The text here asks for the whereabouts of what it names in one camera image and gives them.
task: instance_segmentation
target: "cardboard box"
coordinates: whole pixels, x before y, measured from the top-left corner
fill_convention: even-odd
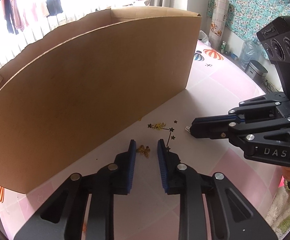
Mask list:
[[[106,9],[28,45],[0,69],[0,186],[29,192],[181,92],[200,23]]]

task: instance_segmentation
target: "floral fabric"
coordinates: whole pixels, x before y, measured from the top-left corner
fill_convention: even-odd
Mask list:
[[[256,33],[278,16],[290,16],[290,0],[229,0],[226,26],[243,40]],[[209,0],[207,16],[213,15],[214,0]]]

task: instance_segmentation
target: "table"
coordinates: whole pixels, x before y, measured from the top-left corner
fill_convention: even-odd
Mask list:
[[[200,53],[195,54],[187,87],[174,98],[27,195],[0,188],[0,218],[9,239],[72,173],[85,176],[97,172],[126,151],[131,139],[137,147],[149,146],[150,153],[149,158],[136,156],[131,193],[114,197],[116,240],[178,239],[179,196],[166,195],[161,185],[157,159],[161,138],[183,163],[199,173],[223,172],[266,215],[282,177],[280,167],[245,160],[242,150],[227,139],[195,139],[185,130],[196,117],[227,114],[240,101],[264,92],[232,62],[200,41],[196,51]],[[166,130],[150,128],[162,122]]]

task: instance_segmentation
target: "plastic bag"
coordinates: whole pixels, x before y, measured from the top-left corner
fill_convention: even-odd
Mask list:
[[[199,31],[198,40],[207,46],[211,46],[207,34],[203,31]]]
[[[258,46],[256,39],[253,41],[244,41],[238,63],[243,69],[246,69],[249,61],[257,61],[260,58],[260,55],[261,48]]]

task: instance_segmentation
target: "green can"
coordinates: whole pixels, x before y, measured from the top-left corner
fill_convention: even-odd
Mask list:
[[[222,45],[221,45],[221,53],[223,54],[225,52],[225,48],[226,48],[226,42],[222,42]]]

